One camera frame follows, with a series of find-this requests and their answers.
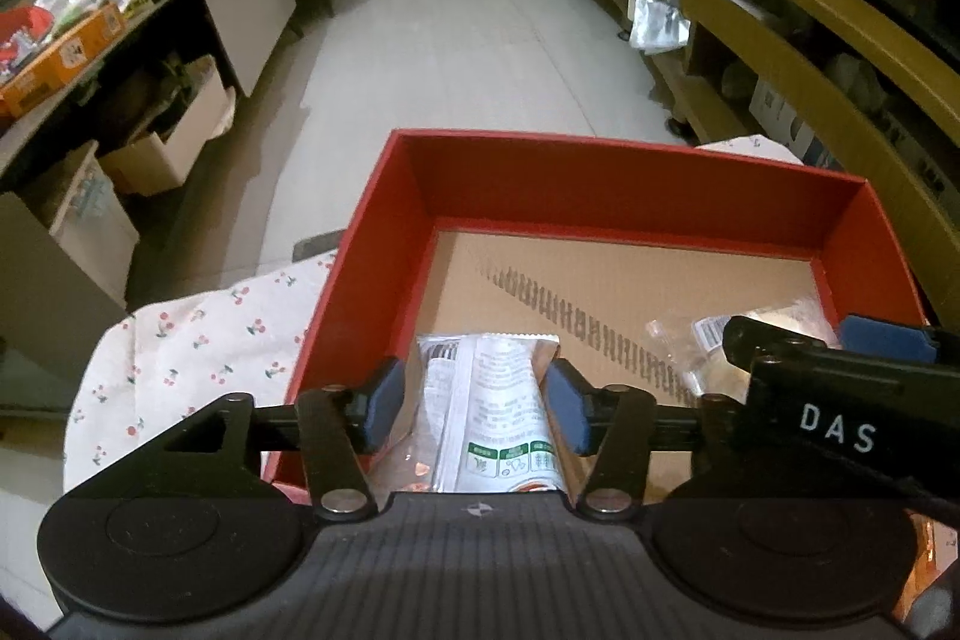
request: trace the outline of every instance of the red box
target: red box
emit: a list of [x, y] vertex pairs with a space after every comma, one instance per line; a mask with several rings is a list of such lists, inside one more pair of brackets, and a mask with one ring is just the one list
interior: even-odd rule
[[[834, 325], [851, 313], [923, 323], [893, 229], [858, 177], [620, 140], [400, 130], [344, 235], [288, 401], [406, 357], [450, 230], [800, 259]], [[303, 486], [299, 455], [275, 454], [265, 477]]]

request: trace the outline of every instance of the clear plastic package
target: clear plastic package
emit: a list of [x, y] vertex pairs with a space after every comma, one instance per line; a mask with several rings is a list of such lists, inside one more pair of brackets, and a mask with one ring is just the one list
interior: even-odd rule
[[738, 402], [746, 401], [750, 373], [729, 363], [723, 352], [723, 328], [736, 314], [822, 339], [829, 347], [839, 347], [820, 302], [812, 297], [798, 299], [781, 307], [765, 307], [744, 313], [696, 319], [669, 316], [650, 321], [647, 333], [664, 345], [666, 359], [678, 370], [680, 378], [694, 395], [723, 393]]
[[539, 384], [555, 335], [427, 335], [410, 432], [368, 473], [383, 506], [392, 491], [509, 492], [558, 488], [563, 478]]

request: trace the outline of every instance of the green label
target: green label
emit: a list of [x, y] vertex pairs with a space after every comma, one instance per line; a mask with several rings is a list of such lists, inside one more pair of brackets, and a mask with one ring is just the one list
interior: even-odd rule
[[500, 451], [500, 458], [517, 458], [518, 456], [526, 456], [527, 453], [530, 453], [530, 446], [524, 442], [515, 448], [507, 448], [505, 451]]
[[485, 448], [475, 442], [467, 444], [467, 453], [473, 453], [474, 456], [483, 456], [483, 458], [496, 458], [496, 451], [493, 448]]

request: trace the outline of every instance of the white floor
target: white floor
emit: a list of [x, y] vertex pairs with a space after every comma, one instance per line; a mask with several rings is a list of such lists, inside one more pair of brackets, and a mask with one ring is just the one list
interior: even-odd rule
[[[232, 132], [150, 200], [131, 304], [229, 285], [343, 228], [397, 127], [546, 131], [679, 143], [642, 58], [593, 0], [334, 0], [281, 42]], [[0, 440], [0, 591], [42, 627], [58, 612], [35, 535], [59, 495], [56, 427]]]

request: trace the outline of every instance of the cardboard box bottom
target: cardboard box bottom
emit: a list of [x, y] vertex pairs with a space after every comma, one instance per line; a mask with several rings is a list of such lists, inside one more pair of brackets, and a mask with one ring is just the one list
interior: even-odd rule
[[[556, 333], [560, 355], [594, 386], [639, 387], [666, 405], [692, 397], [647, 335], [654, 319], [699, 319], [818, 296], [809, 261], [634, 244], [440, 233], [416, 333]], [[421, 389], [416, 341], [392, 441], [408, 431]], [[556, 436], [568, 491], [579, 493], [592, 459]], [[655, 453], [646, 501], [690, 477], [689, 453]]]

